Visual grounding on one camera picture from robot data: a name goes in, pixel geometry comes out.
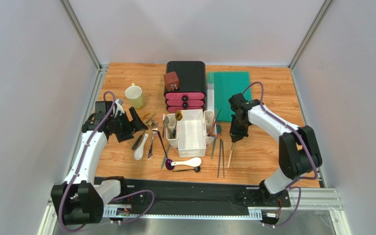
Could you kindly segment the orange chopstick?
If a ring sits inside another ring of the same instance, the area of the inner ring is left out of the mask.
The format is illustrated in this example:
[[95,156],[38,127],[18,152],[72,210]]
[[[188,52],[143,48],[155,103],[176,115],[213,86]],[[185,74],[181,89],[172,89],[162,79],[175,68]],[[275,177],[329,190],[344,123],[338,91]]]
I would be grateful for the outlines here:
[[212,122],[211,122],[211,128],[210,128],[210,131],[208,133],[209,137],[216,136],[216,134],[214,134],[214,127],[215,127],[215,122],[216,122],[216,112],[217,112],[217,110],[215,110],[214,114],[213,114],[213,119],[212,119]]

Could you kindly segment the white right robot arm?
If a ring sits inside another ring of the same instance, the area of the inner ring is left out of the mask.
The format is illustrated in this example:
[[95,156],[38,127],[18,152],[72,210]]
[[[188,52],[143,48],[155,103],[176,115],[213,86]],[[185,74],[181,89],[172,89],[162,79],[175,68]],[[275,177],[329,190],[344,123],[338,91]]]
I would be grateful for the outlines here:
[[248,101],[243,94],[228,100],[232,115],[230,137],[233,143],[248,136],[249,126],[264,130],[279,144],[279,168],[259,184],[258,199],[264,205],[278,201],[282,193],[310,172],[317,173],[323,160],[312,127],[300,127],[270,111],[260,100]]

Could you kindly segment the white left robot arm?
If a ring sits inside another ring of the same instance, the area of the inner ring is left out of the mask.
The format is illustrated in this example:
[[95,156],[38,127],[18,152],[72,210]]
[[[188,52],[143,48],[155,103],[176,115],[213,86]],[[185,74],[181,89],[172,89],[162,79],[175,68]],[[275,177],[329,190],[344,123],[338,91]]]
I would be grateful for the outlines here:
[[134,107],[129,108],[132,119],[122,107],[122,100],[97,101],[95,112],[83,123],[79,151],[70,172],[62,184],[51,189],[51,198],[61,225],[99,223],[104,207],[114,198],[128,193],[124,177],[107,177],[99,186],[94,185],[96,168],[111,135],[118,142],[134,138],[147,126]]

